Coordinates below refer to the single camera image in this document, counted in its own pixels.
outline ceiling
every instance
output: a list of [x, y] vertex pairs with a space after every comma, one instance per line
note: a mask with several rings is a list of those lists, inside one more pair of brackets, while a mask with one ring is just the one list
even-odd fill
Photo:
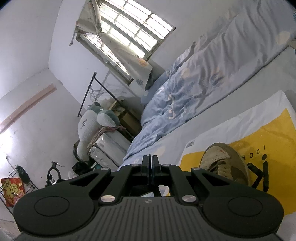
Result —
[[48, 67], [62, 0], [11, 0], [0, 10], [0, 98]]

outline black metal pole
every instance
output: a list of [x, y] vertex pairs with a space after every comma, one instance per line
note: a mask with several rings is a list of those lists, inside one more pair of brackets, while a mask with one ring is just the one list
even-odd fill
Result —
[[83, 98], [83, 101], [82, 101], [82, 104], [81, 104], [81, 107], [80, 107], [80, 110], [79, 110], [79, 112], [78, 112], [77, 117], [79, 117], [79, 116], [82, 117], [82, 115], [80, 114], [80, 112], [81, 112], [81, 110], [82, 110], [83, 104], [84, 104], [85, 99], [86, 99], [86, 97], [87, 97], [87, 94], [88, 94], [88, 92], [89, 92], [89, 88], [91, 87], [91, 84], [92, 84], [92, 82], [94, 81], [95, 76], [96, 76], [96, 72], [94, 72], [93, 77], [91, 78], [91, 81], [90, 81], [89, 86], [88, 86], [88, 88], [87, 88], [87, 90], [86, 90], [86, 93], [85, 93], [85, 96], [84, 96], [84, 98]]
[[138, 118], [137, 117], [135, 117], [123, 104], [121, 104], [120, 102], [119, 102], [119, 100], [100, 82], [100, 81], [98, 81], [97, 79], [96, 79], [96, 77], [95, 77], [95, 74], [96, 74], [96, 72], [94, 73], [94, 75], [93, 75], [93, 78], [95, 79], [95, 81], [97, 81], [98, 82], [98, 84], [99, 85], [101, 85], [103, 88], [104, 88], [104, 90], [106, 90], [108, 93], [109, 93], [109, 95], [111, 95], [117, 102], [118, 102], [118, 104], [122, 107], [122, 108], [124, 108], [125, 110], [126, 110], [126, 112], [127, 113], [129, 113], [137, 122], [139, 122], [139, 120], [138, 120]]

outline ribbed gray panel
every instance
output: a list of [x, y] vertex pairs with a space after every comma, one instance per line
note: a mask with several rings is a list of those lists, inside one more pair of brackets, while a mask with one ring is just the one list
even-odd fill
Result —
[[124, 197], [117, 205], [102, 207], [87, 227], [73, 234], [56, 238], [39, 238], [21, 234], [16, 239], [16, 241], [85, 240], [280, 241], [281, 239], [274, 234], [257, 239], [230, 237], [209, 226], [195, 207], [182, 206], [176, 203], [173, 197]]

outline barcode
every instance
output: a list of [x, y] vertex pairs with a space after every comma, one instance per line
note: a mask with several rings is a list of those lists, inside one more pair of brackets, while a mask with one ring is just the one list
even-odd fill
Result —
[[194, 144], [194, 141], [192, 141], [192, 142], [189, 142], [189, 143], [187, 144], [186, 148], [188, 148], [188, 147], [192, 146], [193, 144]]

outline dark bottle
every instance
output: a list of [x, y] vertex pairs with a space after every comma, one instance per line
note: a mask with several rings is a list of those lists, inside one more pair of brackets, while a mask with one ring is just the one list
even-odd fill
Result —
[[24, 184], [26, 184], [26, 185], [29, 184], [29, 182], [30, 182], [30, 177], [29, 177], [29, 175], [26, 173], [26, 171], [23, 169], [23, 167], [17, 165], [17, 167], [16, 167], [15, 169], [16, 169], [17, 173], [19, 174], [20, 179], [22, 180], [22, 182], [23, 182]]

